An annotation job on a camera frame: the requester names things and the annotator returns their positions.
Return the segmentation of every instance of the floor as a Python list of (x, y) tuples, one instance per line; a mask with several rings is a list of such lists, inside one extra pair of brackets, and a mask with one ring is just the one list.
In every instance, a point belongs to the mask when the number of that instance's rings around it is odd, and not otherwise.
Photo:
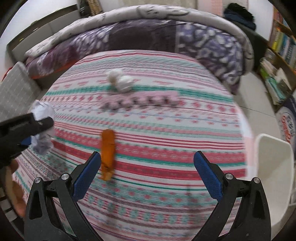
[(265, 133), (281, 138), (267, 90), (254, 72), (242, 76), (239, 91), (234, 96), (234, 100), (246, 115), (254, 136)]

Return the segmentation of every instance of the white trash bin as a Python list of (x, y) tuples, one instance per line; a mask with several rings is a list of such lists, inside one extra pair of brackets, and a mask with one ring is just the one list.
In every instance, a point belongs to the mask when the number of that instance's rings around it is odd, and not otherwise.
[(294, 153), (288, 142), (260, 134), (255, 140), (255, 160), (257, 177), (262, 182), (269, 206), (274, 237), (282, 228), (281, 220), (291, 204)]

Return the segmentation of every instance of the striped tablecloth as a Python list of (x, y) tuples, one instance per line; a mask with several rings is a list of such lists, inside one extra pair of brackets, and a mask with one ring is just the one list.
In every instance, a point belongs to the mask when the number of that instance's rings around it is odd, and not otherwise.
[[(177, 90), (179, 105), (103, 111), (101, 100), (112, 90), (106, 72), (113, 68), (134, 77), (134, 91)], [(36, 177), (50, 180), (70, 173), (100, 151), (102, 130), (112, 128), (115, 175), (105, 182), (99, 171), (79, 201), (105, 240), (191, 240), (216, 204), (193, 166), (198, 150), (223, 171), (246, 175), (237, 107), (231, 94), (193, 58), (141, 50), (96, 53), (65, 72), (42, 101), (56, 111), (54, 148), (46, 156), (31, 148), (24, 151), (15, 178), (28, 198)], [(233, 220), (231, 215), (226, 230)]]

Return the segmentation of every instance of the patterned tablecloth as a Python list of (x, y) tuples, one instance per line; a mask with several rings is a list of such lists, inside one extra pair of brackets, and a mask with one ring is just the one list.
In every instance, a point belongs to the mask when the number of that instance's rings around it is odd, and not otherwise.
[[(103, 111), (101, 100), (112, 91), (106, 72), (113, 68), (134, 77), (134, 91), (177, 90), (179, 105)], [(71, 172), (100, 151), (102, 130), (112, 128), (115, 175), (105, 182), (99, 171), (79, 201), (105, 240), (191, 240), (216, 204), (193, 166), (198, 150), (222, 170), (246, 175), (244, 139), (232, 95), (193, 58), (141, 50), (96, 53), (65, 72), (42, 101), (56, 111), (54, 148), (46, 156), (31, 148), (24, 151), (15, 178), (28, 198), (37, 176), (50, 180)], [(226, 230), (233, 220), (231, 215)]]

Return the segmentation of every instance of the white crumpled tissue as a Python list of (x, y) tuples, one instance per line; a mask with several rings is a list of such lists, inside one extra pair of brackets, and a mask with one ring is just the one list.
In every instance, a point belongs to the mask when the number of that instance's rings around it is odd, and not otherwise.
[[(39, 121), (46, 117), (51, 117), (54, 120), (54, 109), (47, 102), (40, 102), (35, 100), (32, 104), (31, 112), (34, 115), (35, 120)], [(31, 136), (31, 145), (33, 150), (39, 155), (46, 155), (47, 152), (53, 148), (51, 138), (54, 136), (54, 128), (50, 128), (45, 132), (39, 133), (35, 136)]]

